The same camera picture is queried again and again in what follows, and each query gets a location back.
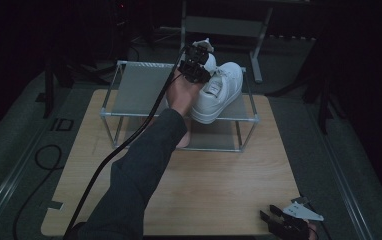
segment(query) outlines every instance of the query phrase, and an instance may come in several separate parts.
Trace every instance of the hand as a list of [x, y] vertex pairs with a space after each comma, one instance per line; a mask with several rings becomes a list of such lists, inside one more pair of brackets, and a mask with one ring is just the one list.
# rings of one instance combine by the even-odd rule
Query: hand
[[190, 83], [177, 69], [173, 81], [166, 91], [166, 98], [170, 108], [185, 116], [198, 99], [198, 92], [203, 87], [202, 83]]

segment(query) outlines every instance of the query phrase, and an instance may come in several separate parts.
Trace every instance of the dark background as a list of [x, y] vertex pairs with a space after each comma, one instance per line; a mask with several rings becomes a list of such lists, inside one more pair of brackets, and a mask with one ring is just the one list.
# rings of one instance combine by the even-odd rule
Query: dark background
[[[221, 14], [238, 18], [258, 18], [267, 6], [251, 3], [247, 12], [237, 12], [233, 6], [241, 1], [218, 2], [232, 8]], [[327, 2], [333, 7], [322, 5]], [[268, 34], [318, 38], [333, 72], [332, 92], [382, 183], [382, 1], [341, 2], [346, 5], [278, 4]], [[193, 8], [206, 14], [198, 4]], [[60, 55], [91, 66], [98, 59], [125, 58], [135, 32], [151, 45], [153, 27], [179, 27], [180, 9], [175, 0], [0, 1], [0, 120], [49, 57], [61, 68]], [[69, 86], [69, 72], [63, 77], [61, 84]]]

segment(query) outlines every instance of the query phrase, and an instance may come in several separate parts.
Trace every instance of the metal frame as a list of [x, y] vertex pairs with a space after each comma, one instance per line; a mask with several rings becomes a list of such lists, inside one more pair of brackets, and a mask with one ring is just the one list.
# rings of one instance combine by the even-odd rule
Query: metal frame
[[263, 79], [257, 57], [259, 56], [272, 12], [273, 8], [269, 7], [263, 22], [187, 16], [187, 0], [182, 0], [181, 49], [185, 46], [185, 34], [187, 31], [255, 37], [257, 38], [257, 44], [250, 51], [249, 56], [253, 68], [254, 81], [261, 83]]
[[[108, 110], [107, 109], [107, 105], [108, 105], [108, 102], [109, 102], [109, 98], [110, 98], [110, 95], [112, 93], [112, 90], [115, 86], [115, 82], [117, 81], [116, 79], [120, 80], [119, 81], [119, 87], [121, 86], [121, 83], [123, 81], [127, 81], [127, 79], [122, 79], [123, 77], [123, 74], [125, 72], [125, 69], [126, 69], [126, 64], [128, 63], [128, 61], [118, 61], [117, 62], [117, 67], [116, 67], [116, 72], [115, 72], [115, 75], [113, 77], [113, 80], [108, 88], [108, 91], [107, 91], [107, 95], [104, 99], [104, 102], [103, 102], [103, 105], [102, 105], [102, 108], [101, 108], [101, 111], [100, 111], [100, 117], [104, 123], [104, 127], [107, 131], [107, 135], [108, 137], [110, 138], [110, 141], [111, 141], [111, 144], [114, 148], [118, 147], [119, 146], [119, 133], [122, 129], [122, 127], [125, 127], [123, 126], [123, 121], [124, 121], [124, 118], [126, 117], [129, 117], [129, 118], [136, 118], [136, 117], [144, 117], [141, 116], [141, 115], [136, 115], [136, 114], [130, 114], [130, 113], [120, 113], [120, 112], [113, 112], [112, 109]], [[142, 67], [145, 68], [151, 64], [157, 64], [157, 63], [138, 63], [138, 64], [142, 64]], [[246, 69], [245, 68], [242, 68], [242, 71], [243, 71], [243, 74], [244, 74], [244, 82], [247, 84], [247, 86], [249, 86], [249, 83], [248, 83], [248, 79], [247, 79], [247, 76], [246, 76]], [[253, 111], [253, 114], [254, 116], [252, 117], [248, 117], [248, 118], [238, 118], [238, 117], [228, 117], [228, 116], [224, 116], [222, 118], [218, 118], [217, 120], [219, 120], [218, 122], [220, 121], [234, 121], [235, 122], [235, 131], [236, 131], [236, 137], [238, 138], [238, 145], [236, 145], [236, 142], [234, 140], [234, 148], [231, 148], [231, 149], [222, 149], [222, 148], [216, 148], [216, 147], [210, 147], [210, 146], [207, 146], [207, 147], [193, 147], [193, 146], [189, 146], [189, 147], [186, 147], [186, 148], [181, 148], [181, 150], [193, 150], [193, 151], [220, 151], [220, 152], [243, 152], [246, 145], [248, 144], [249, 142], [249, 139], [252, 135], [252, 133], [254, 132], [254, 129], [256, 127], [256, 125], [260, 122], [260, 118], [257, 114], [257, 110], [256, 110], [256, 105], [254, 104], [254, 100], [253, 100], [253, 96], [250, 92], [250, 89], [249, 89], [249, 93], [248, 95], [243, 95], [244, 96], [247, 96], [250, 100], [250, 104], [251, 104], [251, 109]], [[119, 122], [117, 124], [117, 127], [116, 127], [116, 131], [115, 131], [115, 134], [112, 134], [112, 132], [110, 131], [110, 126], [107, 122], [107, 118], [108, 117], [119, 117]], [[242, 129], [240, 126], [240, 124], [243, 124], [243, 123], [252, 123], [252, 126], [250, 127], [249, 129], [249, 133], [246, 137], [242, 136]]]

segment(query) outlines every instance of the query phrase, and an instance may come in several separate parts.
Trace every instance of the shoelace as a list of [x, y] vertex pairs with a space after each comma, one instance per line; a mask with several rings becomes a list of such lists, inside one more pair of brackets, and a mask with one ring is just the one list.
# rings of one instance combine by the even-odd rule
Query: shoelace
[[231, 74], [231, 71], [227, 71], [225, 69], [222, 69], [222, 68], [216, 68], [216, 73], [220, 76], [225, 76], [227, 77], [228, 75]]

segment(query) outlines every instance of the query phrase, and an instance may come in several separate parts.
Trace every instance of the glass shelf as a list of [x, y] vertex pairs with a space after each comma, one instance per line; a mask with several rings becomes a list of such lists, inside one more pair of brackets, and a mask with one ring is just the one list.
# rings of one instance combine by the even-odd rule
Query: glass shelf
[[[113, 147], [125, 141], [153, 108], [173, 64], [118, 61], [100, 116]], [[246, 69], [242, 68], [248, 86]], [[155, 117], [167, 108], [163, 97]], [[260, 121], [251, 93], [241, 94], [211, 124], [191, 118], [191, 141], [183, 150], [242, 152]]]

